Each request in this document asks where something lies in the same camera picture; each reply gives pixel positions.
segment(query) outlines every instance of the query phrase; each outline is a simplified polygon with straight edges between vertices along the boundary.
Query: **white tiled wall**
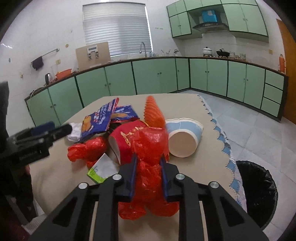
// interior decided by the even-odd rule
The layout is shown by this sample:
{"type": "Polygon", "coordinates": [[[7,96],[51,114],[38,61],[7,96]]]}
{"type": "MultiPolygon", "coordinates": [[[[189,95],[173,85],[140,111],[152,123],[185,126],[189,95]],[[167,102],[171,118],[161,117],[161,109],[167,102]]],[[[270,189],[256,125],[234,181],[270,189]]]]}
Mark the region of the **white tiled wall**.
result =
{"type": "Polygon", "coordinates": [[[216,53],[224,48],[226,51],[246,54],[247,61],[260,64],[272,69],[278,69],[279,55],[284,55],[283,40],[276,19],[278,15],[263,1],[256,0],[266,23],[269,35],[269,43],[261,41],[235,38],[230,32],[220,31],[203,34],[200,39],[190,39],[184,41],[186,56],[202,56],[202,49],[209,47],[216,53]]]}
{"type": "MultiPolygon", "coordinates": [[[[277,68],[278,56],[284,53],[275,12],[263,0],[257,0],[263,12],[270,35],[270,44],[245,39],[235,39],[230,33],[206,34],[202,39],[178,40],[171,37],[166,6],[176,0],[132,0],[145,3],[151,30],[153,51],[161,56],[161,50],[173,54],[179,49],[180,56],[200,56],[201,50],[209,46],[246,53],[252,62],[277,68]]],[[[75,49],[85,46],[82,5],[100,0],[33,0],[13,21],[0,45],[0,81],[9,83],[9,107],[7,130],[10,135],[33,126],[24,98],[45,83],[46,73],[72,68],[76,60],[75,49]],[[31,67],[35,58],[60,48],[59,52],[46,55],[44,66],[36,71],[31,67]]],[[[125,59],[144,54],[113,57],[125,59]]]]}

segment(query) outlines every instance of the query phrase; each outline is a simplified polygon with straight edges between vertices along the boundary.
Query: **faucet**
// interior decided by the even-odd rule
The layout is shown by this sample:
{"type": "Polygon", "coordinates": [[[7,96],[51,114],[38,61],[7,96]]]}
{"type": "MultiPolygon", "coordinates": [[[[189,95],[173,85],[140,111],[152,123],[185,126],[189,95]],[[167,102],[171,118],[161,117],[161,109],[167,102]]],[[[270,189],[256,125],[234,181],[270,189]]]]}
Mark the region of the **faucet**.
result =
{"type": "Polygon", "coordinates": [[[142,44],[144,45],[145,58],[147,58],[147,54],[146,54],[146,46],[145,46],[144,42],[141,42],[141,45],[140,45],[140,53],[142,53],[142,44]]]}

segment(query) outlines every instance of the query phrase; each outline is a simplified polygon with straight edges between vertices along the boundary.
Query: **silver screw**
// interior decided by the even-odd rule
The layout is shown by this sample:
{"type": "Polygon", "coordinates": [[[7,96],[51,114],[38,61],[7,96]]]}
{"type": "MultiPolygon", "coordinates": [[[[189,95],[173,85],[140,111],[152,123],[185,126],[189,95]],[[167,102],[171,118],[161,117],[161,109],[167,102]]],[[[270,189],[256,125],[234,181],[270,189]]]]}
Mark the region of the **silver screw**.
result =
{"type": "Polygon", "coordinates": [[[179,174],[176,175],[176,178],[178,180],[183,180],[185,178],[185,176],[183,174],[179,173],[179,174]]]}
{"type": "Polygon", "coordinates": [[[217,187],[219,186],[219,183],[217,183],[217,182],[211,182],[211,183],[210,183],[210,186],[211,186],[212,188],[217,188],[217,187]]]}
{"type": "Polygon", "coordinates": [[[113,175],[112,178],[113,178],[113,180],[118,181],[118,180],[120,180],[122,178],[122,176],[120,174],[115,174],[115,175],[113,175]]]}
{"type": "Polygon", "coordinates": [[[87,183],[80,183],[80,184],[78,185],[78,187],[79,187],[80,189],[86,189],[87,186],[88,186],[87,183]]]}

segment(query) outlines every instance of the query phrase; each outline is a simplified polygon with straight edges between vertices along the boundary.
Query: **countertop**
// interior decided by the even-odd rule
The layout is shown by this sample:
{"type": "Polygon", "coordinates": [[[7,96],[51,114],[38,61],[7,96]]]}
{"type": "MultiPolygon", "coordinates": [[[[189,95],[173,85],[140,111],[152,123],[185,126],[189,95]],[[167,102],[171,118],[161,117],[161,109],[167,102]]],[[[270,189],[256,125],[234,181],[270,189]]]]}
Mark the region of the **countertop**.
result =
{"type": "Polygon", "coordinates": [[[48,89],[49,87],[55,85],[55,84],[58,84],[59,82],[61,81],[64,81],[66,79],[69,79],[69,78],[72,78],[72,77],[75,77],[77,75],[80,75],[80,74],[83,74],[85,72],[88,72],[88,71],[91,71],[91,70],[94,70],[94,69],[99,69],[99,68],[103,68],[103,67],[107,67],[107,66],[110,66],[110,65],[114,65],[114,64],[120,64],[120,63],[126,63],[126,62],[132,62],[132,61],[139,61],[139,60],[148,60],[148,59],[159,59],[159,58],[197,58],[197,59],[218,59],[218,60],[228,60],[228,61],[233,61],[233,62],[238,62],[238,63],[243,63],[243,64],[250,64],[250,65],[254,65],[254,66],[257,66],[257,67],[260,67],[260,68],[263,68],[263,69],[267,69],[269,71],[272,71],[272,72],[275,72],[277,74],[280,74],[282,76],[286,76],[285,74],[281,73],[281,72],[278,72],[274,69],[271,69],[271,68],[268,68],[268,67],[265,67],[265,66],[262,66],[262,65],[259,65],[259,64],[254,64],[254,63],[249,63],[249,62],[246,62],[246,61],[242,61],[242,60],[237,60],[237,59],[230,59],[230,58],[217,58],[217,57],[179,57],[179,56],[160,56],[160,57],[148,57],[148,58],[133,58],[133,59],[126,59],[126,60],[121,60],[121,61],[114,61],[114,62],[110,62],[110,63],[107,63],[107,64],[103,64],[103,65],[100,65],[100,66],[96,66],[96,67],[93,67],[93,68],[89,68],[89,69],[86,69],[86,70],[83,70],[83,71],[79,71],[79,72],[76,72],[76,73],[73,73],[71,75],[68,75],[67,77],[65,78],[62,78],[58,81],[55,81],[47,86],[44,86],[44,87],[41,87],[39,89],[37,89],[36,91],[34,91],[34,95],[37,95],[38,93],[42,92],[43,90],[46,90],[48,89]]]}

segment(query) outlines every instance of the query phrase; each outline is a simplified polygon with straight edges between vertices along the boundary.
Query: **blue box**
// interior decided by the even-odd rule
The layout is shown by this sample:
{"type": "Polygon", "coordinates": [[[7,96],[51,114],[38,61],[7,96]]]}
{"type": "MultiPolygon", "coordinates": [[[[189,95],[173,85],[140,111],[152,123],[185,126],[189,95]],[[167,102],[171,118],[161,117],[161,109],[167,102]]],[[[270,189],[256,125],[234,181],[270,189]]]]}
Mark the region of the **blue box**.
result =
{"type": "Polygon", "coordinates": [[[214,10],[202,11],[202,20],[204,23],[217,22],[217,17],[214,10]]]}

